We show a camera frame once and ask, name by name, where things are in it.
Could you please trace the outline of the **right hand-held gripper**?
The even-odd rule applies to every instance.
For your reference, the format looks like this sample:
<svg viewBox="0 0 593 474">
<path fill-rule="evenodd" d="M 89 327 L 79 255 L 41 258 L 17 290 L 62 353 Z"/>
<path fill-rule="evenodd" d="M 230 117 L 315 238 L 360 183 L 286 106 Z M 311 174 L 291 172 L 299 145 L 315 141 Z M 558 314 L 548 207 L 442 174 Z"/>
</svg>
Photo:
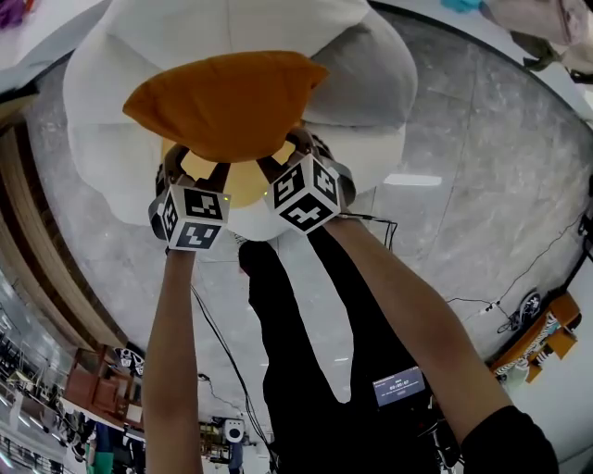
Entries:
<svg viewBox="0 0 593 474">
<path fill-rule="evenodd" d="M 356 187 L 348 167 L 308 129 L 294 127 L 286 140 L 295 150 L 283 164 L 273 156 L 257 160 L 269 183 L 265 201 L 274 216 L 307 235 L 349 206 Z"/>
</svg>

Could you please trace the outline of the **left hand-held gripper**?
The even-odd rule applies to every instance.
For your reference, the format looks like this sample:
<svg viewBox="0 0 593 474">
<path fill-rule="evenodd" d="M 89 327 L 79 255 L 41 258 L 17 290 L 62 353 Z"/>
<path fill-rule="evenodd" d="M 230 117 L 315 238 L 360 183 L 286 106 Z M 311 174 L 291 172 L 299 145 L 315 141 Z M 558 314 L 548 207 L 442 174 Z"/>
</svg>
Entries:
<svg viewBox="0 0 593 474">
<path fill-rule="evenodd" d="M 210 249 L 227 226 L 232 197 L 224 188 L 231 164 L 217 163 L 210 182 L 194 181 L 182 166 L 188 152 L 176 143 L 166 153 L 148 216 L 153 232 L 170 250 L 201 252 Z"/>
</svg>

